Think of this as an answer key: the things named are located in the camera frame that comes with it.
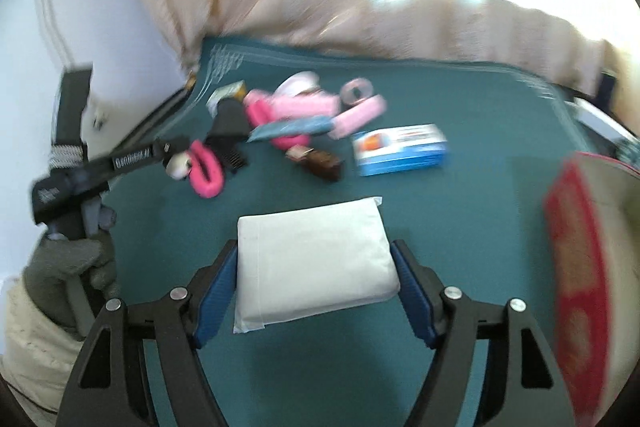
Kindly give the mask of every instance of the person's arm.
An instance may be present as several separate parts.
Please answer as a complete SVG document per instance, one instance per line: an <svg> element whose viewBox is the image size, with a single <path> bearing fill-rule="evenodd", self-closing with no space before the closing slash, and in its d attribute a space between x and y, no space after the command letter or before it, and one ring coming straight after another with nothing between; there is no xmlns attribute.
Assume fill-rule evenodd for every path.
<svg viewBox="0 0 640 427"><path fill-rule="evenodd" d="M82 347L66 299L65 280L90 271L92 285L116 296L113 243L108 232L91 239L43 237L8 293L5 354L0 373L38 426L53 426L66 381Z"/></svg>

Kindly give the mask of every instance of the white pouch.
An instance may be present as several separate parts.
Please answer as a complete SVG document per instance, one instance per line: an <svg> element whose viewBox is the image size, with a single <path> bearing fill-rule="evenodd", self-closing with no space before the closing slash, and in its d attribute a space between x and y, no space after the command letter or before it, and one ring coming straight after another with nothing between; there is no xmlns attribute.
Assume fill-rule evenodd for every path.
<svg viewBox="0 0 640 427"><path fill-rule="evenodd" d="M238 219L234 333L398 293L378 202L366 198Z"/></svg>

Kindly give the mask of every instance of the gray glove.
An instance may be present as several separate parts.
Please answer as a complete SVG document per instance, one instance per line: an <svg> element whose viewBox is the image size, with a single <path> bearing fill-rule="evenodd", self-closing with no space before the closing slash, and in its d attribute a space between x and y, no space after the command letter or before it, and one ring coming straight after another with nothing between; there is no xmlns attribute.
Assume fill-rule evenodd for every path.
<svg viewBox="0 0 640 427"><path fill-rule="evenodd" d="M118 295L116 262L109 232L100 230L94 237L77 241L48 239L43 235L22 274L34 304L71 334L77 333L76 319L66 297L65 282L87 270L91 286L102 291L106 299Z"/></svg>

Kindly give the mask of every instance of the black cord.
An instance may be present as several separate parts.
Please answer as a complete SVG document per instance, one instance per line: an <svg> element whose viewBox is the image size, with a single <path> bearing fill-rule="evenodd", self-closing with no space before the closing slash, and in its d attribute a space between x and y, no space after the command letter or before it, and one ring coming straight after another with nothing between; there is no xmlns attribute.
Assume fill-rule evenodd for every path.
<svg viewBox="0 0 640 427"><path fill-rule="evenodd" d="M58 416L58 413L56 411L52 411L51 409L47 409L46 407L41 406L39 403L34 402L31 398L29 398L27 395L25 395L19 389L16 389L14 385L10 384L6 380L4 381L4 383L7 384L8 387L13 389L15 393L18 393L21 397L23 397L26 401L28 401L30 403L33 403L34 406L36 406L38 409L42 409L44 412L48 412L49 414L52 414L54 416Z"/></svg>

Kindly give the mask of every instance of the green table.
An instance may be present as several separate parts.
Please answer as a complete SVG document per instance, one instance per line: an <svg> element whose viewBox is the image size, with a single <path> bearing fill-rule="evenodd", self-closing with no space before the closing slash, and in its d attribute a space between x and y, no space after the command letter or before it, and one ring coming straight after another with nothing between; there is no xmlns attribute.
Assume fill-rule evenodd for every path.
<svg viewBox="0 0 640 427"><path fill-rule="evenodd" d="M449 142L440 168L361 178L348 139L314 140L345 158L345 176L327 184L269 144L244 144L250 166L203 200L162 168L121 179L107 198L128 303L157 299L210 264L239 216L382 196L389 239L404 239L445 284L472 298L525 299L552 338L554 270L542 201L562 159L587 150L556 90L540 78L492 63L325 57L240 38L206 39L190 101L157 134L202 139L205 103L217 87L245 80L273 90L303 70L337 92L368 78L388 111L367 130L435 123ZM398 298L233 335L234 302L218 336L200 353L231 427L401 426L431 361L412 335ZM156 411L174 425L156 348L146 350ZM484 371L478 343L459 425L471 425Z"/></svg>

